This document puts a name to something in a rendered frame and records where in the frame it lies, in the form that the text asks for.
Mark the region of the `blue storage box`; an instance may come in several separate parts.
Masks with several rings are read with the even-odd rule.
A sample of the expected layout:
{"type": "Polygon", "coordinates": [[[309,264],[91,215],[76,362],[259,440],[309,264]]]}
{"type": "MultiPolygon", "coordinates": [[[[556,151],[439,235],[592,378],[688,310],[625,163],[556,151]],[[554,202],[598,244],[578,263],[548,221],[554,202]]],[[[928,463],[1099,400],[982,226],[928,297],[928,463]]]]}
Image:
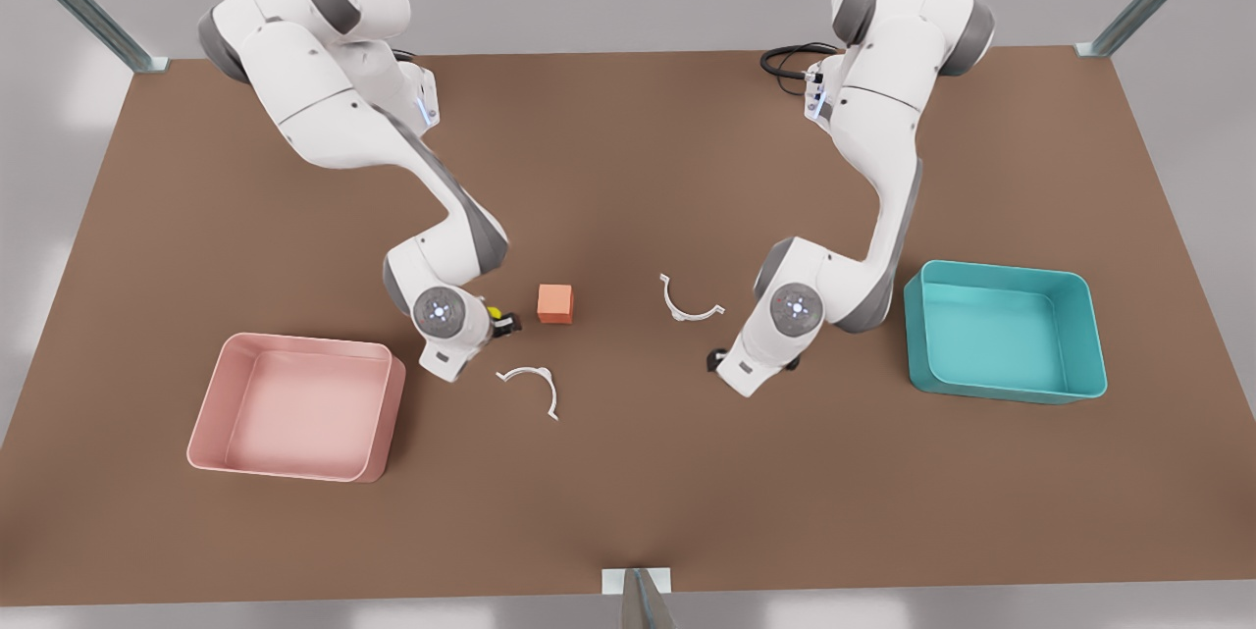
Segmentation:
{"type": "Polygon", "coordinates": [[[1108,390],[1093,294],[1076,272],[928,261],[903,308],[919,390],[1046,406],[1108,390]]]}

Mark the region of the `pink storage box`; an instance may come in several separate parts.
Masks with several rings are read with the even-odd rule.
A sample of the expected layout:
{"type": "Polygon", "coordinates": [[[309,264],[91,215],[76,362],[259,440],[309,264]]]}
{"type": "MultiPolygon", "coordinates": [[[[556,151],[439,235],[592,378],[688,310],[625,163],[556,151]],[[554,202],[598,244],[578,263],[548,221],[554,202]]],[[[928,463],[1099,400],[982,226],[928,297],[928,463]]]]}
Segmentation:
{"type": "Polygon", "coordinates": [[[193,468],[373,483],[389,465],[404,365],[386,344],[237,333],[185,460],[193,468]]]}

